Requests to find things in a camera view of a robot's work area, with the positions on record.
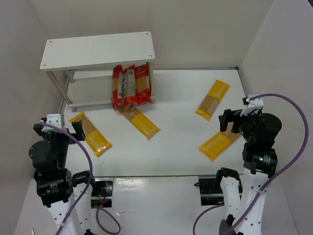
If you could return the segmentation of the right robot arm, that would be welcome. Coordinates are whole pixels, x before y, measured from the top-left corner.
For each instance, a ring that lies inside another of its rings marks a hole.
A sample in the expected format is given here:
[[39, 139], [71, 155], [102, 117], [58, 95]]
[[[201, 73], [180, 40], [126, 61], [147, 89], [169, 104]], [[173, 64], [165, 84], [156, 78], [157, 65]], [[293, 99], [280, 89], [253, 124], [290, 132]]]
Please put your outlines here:
[[279, 118], [255, 109], [241, 115], [241, 110], [225, 110], [219, 116], [220, 130], [241, 134], [244, 173], [222, 167], [217, 172], [225, 207], [220, 222], [221, 235], [260, 235], [268, 187], [265, 182], [276, 172], [275, 138], [282, 128]]

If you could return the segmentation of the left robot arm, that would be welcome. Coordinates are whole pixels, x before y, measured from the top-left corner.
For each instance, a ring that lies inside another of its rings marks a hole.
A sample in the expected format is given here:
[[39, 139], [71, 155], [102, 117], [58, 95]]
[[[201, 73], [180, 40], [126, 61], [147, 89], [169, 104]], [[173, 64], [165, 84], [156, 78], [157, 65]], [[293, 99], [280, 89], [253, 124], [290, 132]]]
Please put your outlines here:
[[66, 169], [69, 145], [85, 140], [82, 122], [74, 122], [75, 133], [60, 118], [42, 118], [33, 129], [43, 140], [33, 144], [29, 157], [35, 168], [36, 192], [51, 214], [58, 235], [92, 235], [90, 198], [92, 169], [76, 174]]

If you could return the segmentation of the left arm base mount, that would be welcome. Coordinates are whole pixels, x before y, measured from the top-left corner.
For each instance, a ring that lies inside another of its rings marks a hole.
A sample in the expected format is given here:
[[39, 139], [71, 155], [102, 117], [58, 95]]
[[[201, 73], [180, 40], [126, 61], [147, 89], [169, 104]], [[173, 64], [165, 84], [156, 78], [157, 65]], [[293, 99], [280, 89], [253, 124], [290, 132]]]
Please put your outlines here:
[[96, 178], [91, 194], [91, 206], [111, 208], [113, 193], [113, 179]]

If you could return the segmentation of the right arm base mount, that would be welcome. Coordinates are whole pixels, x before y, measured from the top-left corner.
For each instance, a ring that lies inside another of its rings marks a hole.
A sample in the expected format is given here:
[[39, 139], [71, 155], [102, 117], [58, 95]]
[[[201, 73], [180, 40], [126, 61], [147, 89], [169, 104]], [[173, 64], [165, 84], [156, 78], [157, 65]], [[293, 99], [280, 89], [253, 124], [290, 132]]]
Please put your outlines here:
[[215, 176], [199, 177], [194, 186], [200, 191], [202, 206], [215, 206], [224, 203], [223, 192]]

